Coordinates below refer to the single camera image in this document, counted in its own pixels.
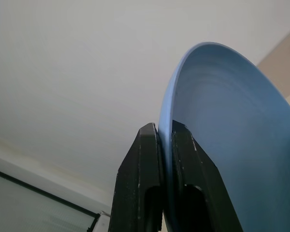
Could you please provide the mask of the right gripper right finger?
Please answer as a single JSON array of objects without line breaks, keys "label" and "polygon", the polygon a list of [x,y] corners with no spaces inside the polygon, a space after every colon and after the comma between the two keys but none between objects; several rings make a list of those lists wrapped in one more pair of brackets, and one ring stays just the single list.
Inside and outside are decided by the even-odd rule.
[{"label": "right gripper right finger", "polygon": [[220,172],[182,123],[172,124],[172,232],[243,232]]}]

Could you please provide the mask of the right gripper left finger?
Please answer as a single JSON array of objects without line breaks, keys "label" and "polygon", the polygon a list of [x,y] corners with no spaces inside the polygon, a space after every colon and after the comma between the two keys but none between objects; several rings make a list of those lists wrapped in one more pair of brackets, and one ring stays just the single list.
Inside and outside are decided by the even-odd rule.
[{"label": "right gripper left finger", "polygon": [[110,232],[159,232],[164,207],[160,138],[154,123],[138,130],[116,176]]}]

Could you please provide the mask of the blue plate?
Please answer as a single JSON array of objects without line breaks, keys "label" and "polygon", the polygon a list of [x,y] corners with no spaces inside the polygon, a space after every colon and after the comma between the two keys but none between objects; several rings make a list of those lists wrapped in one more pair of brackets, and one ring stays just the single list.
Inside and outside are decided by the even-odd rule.
[{"label": "blue plate", "polygon": [[167,174],[173,121],[217,166],[244,232],[290,232],[290,105],[255,65],[219,43],[182,57],[159,118]]}]

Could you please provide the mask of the black framed glass window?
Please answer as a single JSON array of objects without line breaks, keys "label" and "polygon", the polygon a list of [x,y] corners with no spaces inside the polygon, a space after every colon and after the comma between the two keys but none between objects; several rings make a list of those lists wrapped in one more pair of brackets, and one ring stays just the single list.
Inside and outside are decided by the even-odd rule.
[{"label": "black framed glass window", "polygon": [[100,214],[47,176],[0,158],[0,232],[94,232]]}]

